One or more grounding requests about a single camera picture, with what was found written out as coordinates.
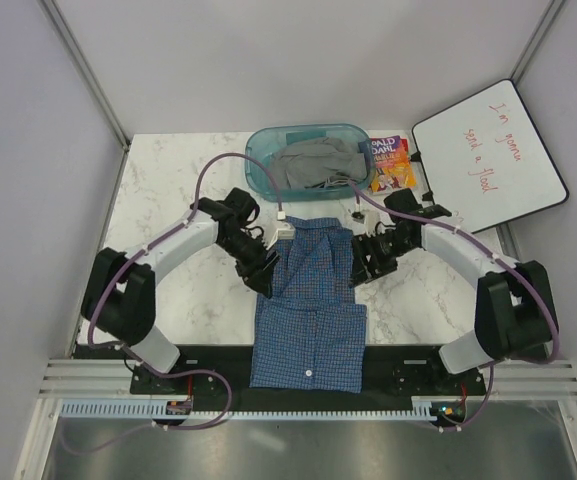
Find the blue checkered long sleeve shirt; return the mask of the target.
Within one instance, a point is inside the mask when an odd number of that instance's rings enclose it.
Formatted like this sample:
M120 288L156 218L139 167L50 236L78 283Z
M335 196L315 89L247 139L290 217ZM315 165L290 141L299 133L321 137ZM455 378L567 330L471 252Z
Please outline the blue checkered long sleeve shirt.
M272 296L257 298L249 385L358 394L367 308L351 285L353 233L335 218L288 222Z

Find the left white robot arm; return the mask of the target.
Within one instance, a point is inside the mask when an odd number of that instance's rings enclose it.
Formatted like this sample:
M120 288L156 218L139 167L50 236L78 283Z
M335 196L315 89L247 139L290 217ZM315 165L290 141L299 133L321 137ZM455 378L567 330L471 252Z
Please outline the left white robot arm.
M262 236L251 234L259 213L253 197L234 188L223 200L200 198L143 246L102 249L93 263L81 315L92 329L112 335L120 347L154 368L153 382L164 392L179 392L188 371L177 363L178 347L155 326L157 286L191 256L216 245L235 260L236 273L249 289L270 298L279 256Z

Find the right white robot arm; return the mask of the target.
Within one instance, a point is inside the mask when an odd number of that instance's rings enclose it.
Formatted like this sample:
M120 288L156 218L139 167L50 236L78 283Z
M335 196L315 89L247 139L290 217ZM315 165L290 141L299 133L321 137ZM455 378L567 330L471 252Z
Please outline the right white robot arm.
M364 225L352 240L351 283L367 284L398 268L400 257L423 250L443 260L475 290L474 326L440 346L426 368L435 392L451 392L462 373L507 359L549 363L559 348L559 325L545 267L522 263L486 247L441 205L423 206L409 189L388 195L382 204L357 207Z

